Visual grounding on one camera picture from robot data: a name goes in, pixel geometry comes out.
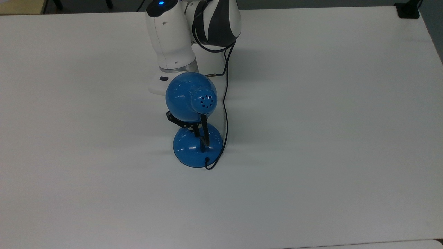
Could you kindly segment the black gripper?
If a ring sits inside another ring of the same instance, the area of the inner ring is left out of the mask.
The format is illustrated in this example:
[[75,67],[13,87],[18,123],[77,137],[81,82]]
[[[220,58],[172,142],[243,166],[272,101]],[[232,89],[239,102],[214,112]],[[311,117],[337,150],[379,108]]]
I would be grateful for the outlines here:
[[198,122],[185,122],[183,120],[179,120],[176,118],[170,111],[167,112],[167,119],[182,128],[193,128],[193,133],[195,137],[201,137],[200,127],[201,125]]

